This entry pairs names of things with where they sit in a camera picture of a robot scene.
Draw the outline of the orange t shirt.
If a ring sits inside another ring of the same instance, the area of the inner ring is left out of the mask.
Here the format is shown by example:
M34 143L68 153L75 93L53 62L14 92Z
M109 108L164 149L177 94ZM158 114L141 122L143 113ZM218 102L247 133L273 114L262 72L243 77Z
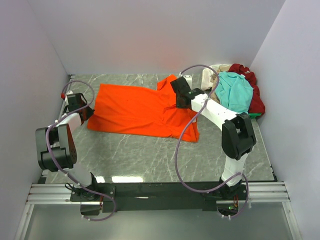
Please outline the orange t shirt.
M141 86L100 84L95 98L94 114L87 128L97 132L142 135L178 139L195 112L176 107L176 95L170 75L157 83L155 90ZM182 140L199 140L197 123L185 131Z

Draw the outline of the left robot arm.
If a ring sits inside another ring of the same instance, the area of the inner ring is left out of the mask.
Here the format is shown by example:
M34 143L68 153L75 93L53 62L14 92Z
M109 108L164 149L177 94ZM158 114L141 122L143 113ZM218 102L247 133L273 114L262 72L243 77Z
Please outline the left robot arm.
M75 112L50 130L48 140L51 151L61 169L79 180L81 185L89 190L96 191L98 183L93 173L84 170L77 163L77 151L72 137L72 132L87 121L93 115L94 110L88 106L88 102L82 93L69 91L62 98L66 102L63 114ZM59 169L52 160L47 147L47 130L47 127L42 127L35 131L37 162L42 170L58 172Z

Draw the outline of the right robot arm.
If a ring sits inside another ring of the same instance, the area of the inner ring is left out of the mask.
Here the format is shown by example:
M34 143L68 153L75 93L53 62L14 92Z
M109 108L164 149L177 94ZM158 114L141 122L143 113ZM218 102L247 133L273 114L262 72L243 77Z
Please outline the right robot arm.
M236 113L212 100L199 88L191 89L184 77L170 82L175 93L176 107L190 109L196 112L195 116L182 130L174 152L174 166L180 183L195 193L210 193L227 186L229 191L237 190L245 178L243 174L246 159L257 143L252 121L248 113ZM221 130L221 147L226 155L221 183L211 189L195 189L185 183L179 173L178 151L180 142L188 127L202 115Z

